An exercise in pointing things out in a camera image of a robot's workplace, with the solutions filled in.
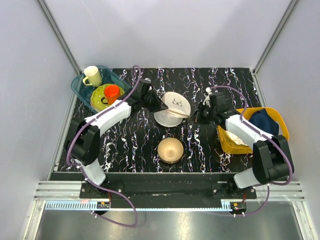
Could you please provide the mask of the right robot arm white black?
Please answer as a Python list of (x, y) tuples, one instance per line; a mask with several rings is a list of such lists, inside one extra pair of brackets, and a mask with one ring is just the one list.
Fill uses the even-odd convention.
[(287, 178), (286, 185), (292, 180), (294, 166), (288, 140), (283, 135), (267, 133), (243, 117), (243, 113), (230, 107), (222, 92), (206, 89), (205, 99), (195, 113), (195, 122), (206, 125), (211, 122), (239, 137), (253, 154), (252, 167), (233, 176), (227, 185), (228, 195), (239, 198), (245, 188), (275, 184)]

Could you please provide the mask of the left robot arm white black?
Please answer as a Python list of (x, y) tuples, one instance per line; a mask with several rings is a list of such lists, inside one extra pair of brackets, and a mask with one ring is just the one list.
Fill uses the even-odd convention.
[(100, 167), (98, 156), (101, 149), (101, 136), (118, 122), (130, 118), (140, 109), (146, 108), (151, 113), (168, 109), (168, 106), (156, 93), (148, 79), (136, 82), (124, 95), (111, 106), (85, 119), (71, 121), (64, 147), (66, 161), (80, 167), (85, 178), (91, 182), (90, 192), (97, 198), (108, 193), (104, 181), (106, 175)]

